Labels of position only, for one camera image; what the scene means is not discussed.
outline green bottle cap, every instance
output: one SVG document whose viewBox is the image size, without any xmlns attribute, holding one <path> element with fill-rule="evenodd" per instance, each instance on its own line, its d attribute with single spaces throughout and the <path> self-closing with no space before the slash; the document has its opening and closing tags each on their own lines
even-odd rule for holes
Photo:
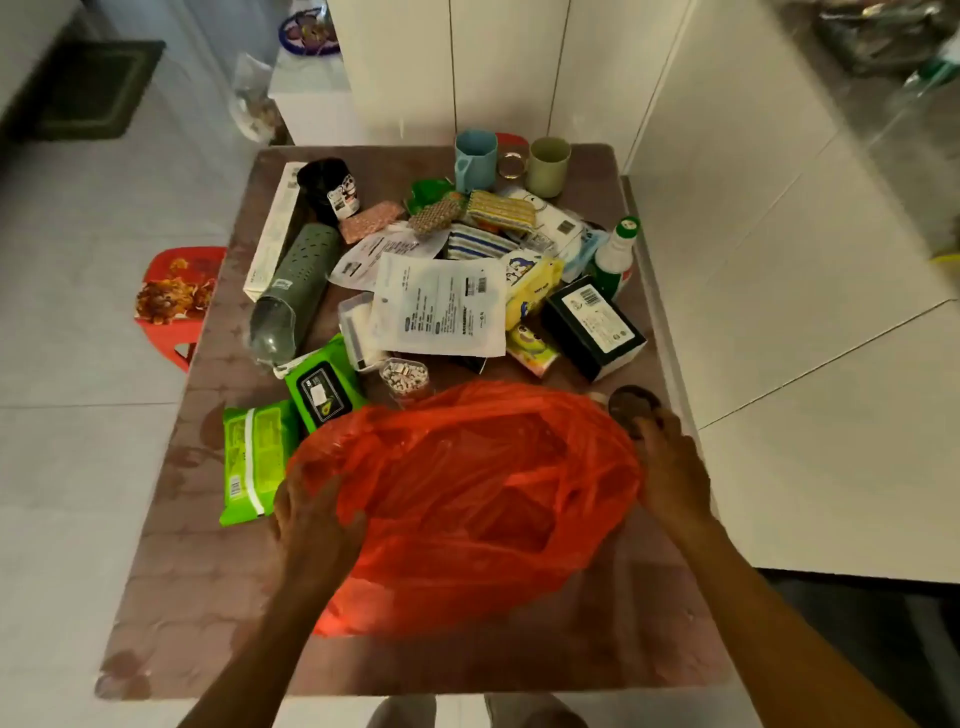
<svg viewBox="0 0 960 728">
<path fill-rule="evenodd" d="M 640 232 L 640 221 L 635 217 L 625 217 L 616 225 L 616 234 L 627 240 L 636 237 Z"/>
</svg>

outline plastic bag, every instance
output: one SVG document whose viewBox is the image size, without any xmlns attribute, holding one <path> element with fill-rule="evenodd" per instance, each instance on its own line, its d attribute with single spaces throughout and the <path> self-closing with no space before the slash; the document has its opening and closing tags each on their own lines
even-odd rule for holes
<svg viewBox="0 0 960 728">
<path fill-rule="evenodd" d="M 586 397 L 474 381 L 402 412 L 363 409 L 310 435 L 305 486 L 343 473 L 341 521 L 367 540 L 316 631 L 407 635 L 560 589 L 626 516 L 642 474 Z"/>
<path fill-rule="evenodd" d="M 233 96 L 230 115 L 250 141 L 269 144 L 283 126 L 283 119 L 274 101 L 267 97 L 274 69 L 249 53 L 237 56 L 233 70 Z"/>
</svg>

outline white plastic package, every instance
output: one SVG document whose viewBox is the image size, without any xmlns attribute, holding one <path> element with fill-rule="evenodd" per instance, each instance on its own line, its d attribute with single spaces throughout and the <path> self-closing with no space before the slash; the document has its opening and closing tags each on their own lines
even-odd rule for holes
<svg viewBox="0 0 960 728">
<path fill-rule="evenodd" d="M 384 351 L 506 354 L 507 275 L 499 258 L 384 254 L 373 293 L 373 336 Z"/>
</svg>

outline hand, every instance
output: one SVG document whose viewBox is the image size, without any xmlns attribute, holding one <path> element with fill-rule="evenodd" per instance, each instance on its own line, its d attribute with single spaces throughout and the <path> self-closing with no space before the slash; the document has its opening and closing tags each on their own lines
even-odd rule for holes
<svg viewBox="0 0 960 728">
<path fill-rule="evenodd" d="M 691 529 L 714 522 L 710 478 L 680 418 L 667 409 L 658 409 L 654 416 L 663 423 L 662 430 L 653 420 L 636 420 L 643 435 L 637 455 L 647 469 L 644 505 L 676 542 Z"/>
<path fill-rule="evenodd" d="M 317 615 L 347 578 L 367 534 L 362 511 L 348 526 L 337 519 L 341 478 L 330 478 L 314 497 L 303 490 L 303 470 L 295 465 L 274 498 L 274 535 L 283 551 L 283 585 Z"/>
</svg>

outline label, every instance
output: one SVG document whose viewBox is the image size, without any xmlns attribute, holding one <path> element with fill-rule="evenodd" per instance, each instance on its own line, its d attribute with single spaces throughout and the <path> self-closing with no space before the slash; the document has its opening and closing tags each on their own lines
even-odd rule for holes
<svg viewBox="0 0 960 728">
<path fill-rule="evenodd" d="M 334 189 L 326 193 L 326 198 L 333 207 L 333 214 L 338 220 L 346 220 L 360 209 L 360 199 L 357 197 L 357 184 L 353 175 L 347 175 Z"/>
<path fill-rule="evenodd" d="M 610 353 L 636 338 L 630 327 L 592 285 L 578 288 L 562 300 L 601 352 Z"/>
<path fill-rule="evenodd" d="M 960 33 L 944 43 L 943 48 L 940 49 L 940 57 L 944 61 L 960 65 Z"/>
<path fill-rule="evenodd" d="M 303 403 L 317 427 L 353 409 L 340 379 L 328 361 L 322 361 L 316 369 L 297 382 Z"/>
</svg>

